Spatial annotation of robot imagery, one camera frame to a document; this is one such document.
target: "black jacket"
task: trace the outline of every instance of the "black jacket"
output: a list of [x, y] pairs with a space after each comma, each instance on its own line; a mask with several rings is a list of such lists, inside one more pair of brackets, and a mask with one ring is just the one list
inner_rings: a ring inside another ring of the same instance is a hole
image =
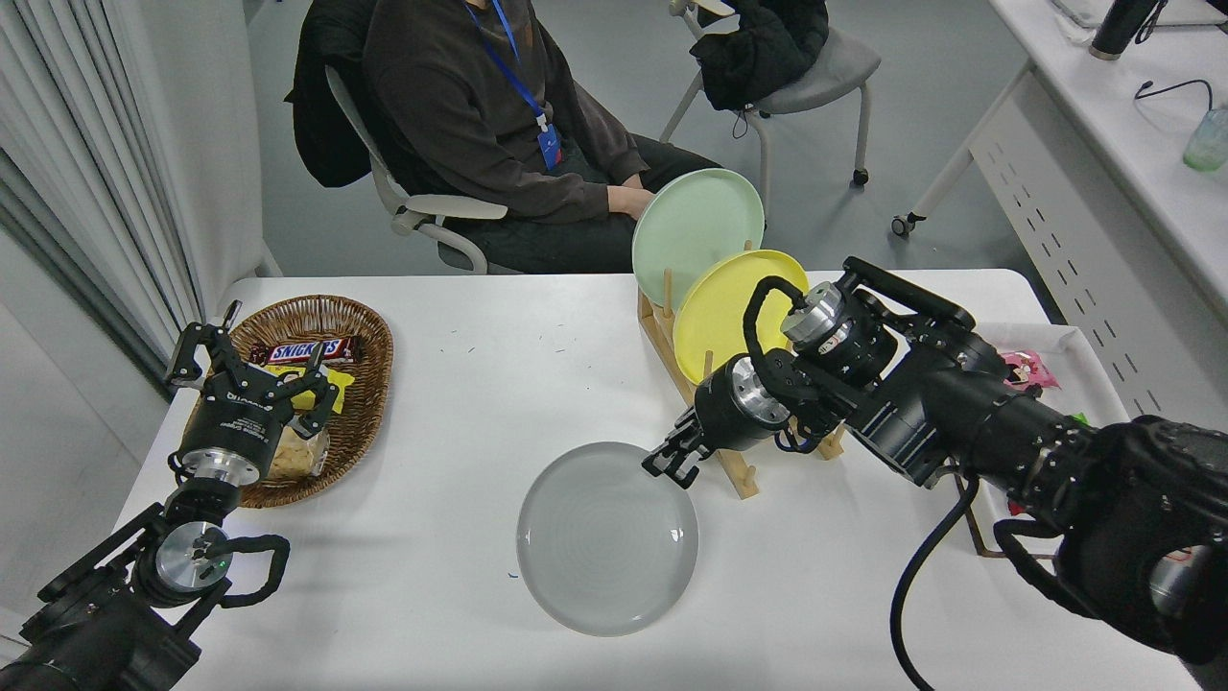
[[738, 31], [700, 38], [690, 53], [717, 110], [740, 110], [796, 81], [828, 41], [824, 0], [726, 0]]
[[393, 178], [410, 194], [456, 194], [416, 152], [399, 146], [362, 77], [362, 50], [377, 0], [314, 0], [298, 37], [293, 90], [295, 145], [324, 187], [344, 187], [371, 172], [366, 145], [333, 98], [324, 66], [332, 66], [354, 98]]

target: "gray floor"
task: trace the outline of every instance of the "gray floor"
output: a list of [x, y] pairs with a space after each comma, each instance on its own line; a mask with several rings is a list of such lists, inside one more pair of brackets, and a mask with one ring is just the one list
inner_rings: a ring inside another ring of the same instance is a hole
[[[685, 26], [664, 0], [535, 0], [572, 71], [634, 131], [659, 135], [695, 74]], [[399, 237], [368, 179], [321, 188], [293, 150], [290, 87], [306, 0], [269, 4], [251, 22], [264, 164], [265, 237], [290, 275], [454, 272], [425, 237]], [[911, 209], [1024, 53], [984, 0], [829, 0], [833, 23], [883, 55], [871, 80], [873, 113], [865, 190], [849, 188], [857, 98], [777, 115], [766, 247], [806, 268], [860, 255], [887, 268], [1005, 266], [1034, 277], [1027, 253], [975, 171], [910, 239], [888, 230]], [[674, 142], [754, 180], [758, 139], [733, 139], [732, 113], [700, 99]]]

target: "green cup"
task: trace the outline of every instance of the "green cup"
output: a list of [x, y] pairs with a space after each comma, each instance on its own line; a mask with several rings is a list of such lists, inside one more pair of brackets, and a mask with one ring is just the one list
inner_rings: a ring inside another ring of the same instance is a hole
[[1228, 161], [1228, 108], [1207, 110], [1181, 156], [1196, 171], [1211, 172]]

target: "snickers wrapper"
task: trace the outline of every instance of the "snickers wrapper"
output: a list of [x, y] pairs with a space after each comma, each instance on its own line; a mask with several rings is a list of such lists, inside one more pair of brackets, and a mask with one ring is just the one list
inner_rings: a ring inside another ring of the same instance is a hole
[[[311, 352], [318, 340], [307, 342], [282, 342], [265, 345], [257, 342], [249, 353], [251, 361], [258, 366], [301, 366], [311, 360]], [[362, 360], [362, 336], [343, 335], [324, 340], [324, 365], [349, 365]]]

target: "wicker basket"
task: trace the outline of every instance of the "wicker basket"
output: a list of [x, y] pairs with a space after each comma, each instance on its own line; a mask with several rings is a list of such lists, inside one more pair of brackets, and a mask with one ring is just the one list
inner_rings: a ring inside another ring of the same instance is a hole
[[231, 331], [235, 349], [246, 357], [252, 345], [303, 342], [343, 335], [361, 335], [366, 353], [354, 365], [329, 369], [354, 377], [345, 390], [345, 407], [328, 421], [330, 444], [318, 477], [264, 481], [243, 488], [241, 506], [249, 509], [280, 507], [333, 485], [350, 471], [379, 432], [388, 379], [392, 377], [393, 344], [388, 324], [371, 307], [338, 295], [303, 295], [270, 304], [243, 319]]

